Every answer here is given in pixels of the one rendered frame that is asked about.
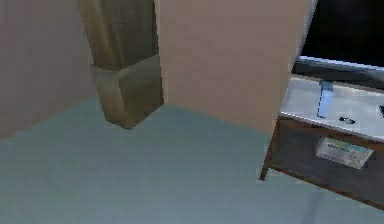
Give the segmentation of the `brown white-topped television stand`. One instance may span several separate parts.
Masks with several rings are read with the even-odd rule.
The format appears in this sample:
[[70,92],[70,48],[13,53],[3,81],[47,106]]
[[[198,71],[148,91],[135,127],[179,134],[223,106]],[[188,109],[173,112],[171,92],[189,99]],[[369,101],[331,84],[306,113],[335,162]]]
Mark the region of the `brown white-topped television stand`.
[[[260,178],[270,169],[384,211],[384,90],[292,77]],[[339,121],[340,117],[355,124]],[[322,137],[371,149],[361,169],[316,155]]]

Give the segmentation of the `black television set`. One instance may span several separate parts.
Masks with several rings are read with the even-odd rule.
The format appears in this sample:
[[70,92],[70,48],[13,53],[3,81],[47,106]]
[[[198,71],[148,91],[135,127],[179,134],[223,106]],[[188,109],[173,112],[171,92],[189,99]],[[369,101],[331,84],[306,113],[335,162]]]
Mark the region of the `black television set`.
[[316,0],[292,72],[384,90],[384,0]]

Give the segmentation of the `white green box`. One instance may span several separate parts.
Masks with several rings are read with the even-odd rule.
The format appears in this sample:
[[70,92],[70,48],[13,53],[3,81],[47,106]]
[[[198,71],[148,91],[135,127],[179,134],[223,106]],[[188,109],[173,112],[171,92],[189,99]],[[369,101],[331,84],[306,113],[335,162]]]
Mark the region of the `white green box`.
[[328,137],[322,137],[316,148],[318,157],[355,169],[361,169],[372,154],[371,149]]

